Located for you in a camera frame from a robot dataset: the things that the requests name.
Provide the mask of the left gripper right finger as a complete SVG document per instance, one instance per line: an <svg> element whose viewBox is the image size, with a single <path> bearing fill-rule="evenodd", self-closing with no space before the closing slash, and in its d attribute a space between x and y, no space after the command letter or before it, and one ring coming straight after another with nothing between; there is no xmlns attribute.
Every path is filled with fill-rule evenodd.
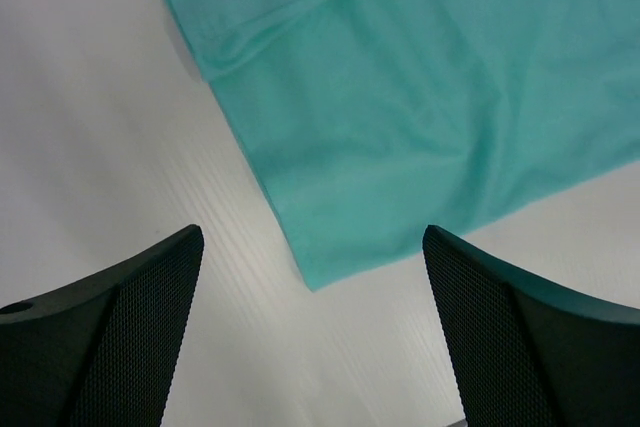
<svg viewBox="0 0 640 427"><path fill-rule="evenodd" d="M636 426L639 311L435 226L426 271L469 426Z"/></svg>

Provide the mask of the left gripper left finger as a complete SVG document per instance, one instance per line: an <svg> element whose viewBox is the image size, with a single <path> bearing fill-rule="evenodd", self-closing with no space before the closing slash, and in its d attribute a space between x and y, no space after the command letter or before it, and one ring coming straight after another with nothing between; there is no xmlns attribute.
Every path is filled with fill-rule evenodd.
<svg viewBox="0 0 640 427"><path fill-rule="evenodd" d="M4 426L158 426L203 257L189 225L1 310Z"/></svg>

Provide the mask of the teal t shirt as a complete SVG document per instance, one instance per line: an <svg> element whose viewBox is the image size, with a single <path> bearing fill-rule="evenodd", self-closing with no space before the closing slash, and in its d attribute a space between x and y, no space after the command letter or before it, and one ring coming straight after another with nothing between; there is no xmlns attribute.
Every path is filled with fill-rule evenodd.
<svg viewBox="0 0 640 427"><path fill-rule="evenodd" d="M639 0L165 0L306 286L639 157Z"/></svg>

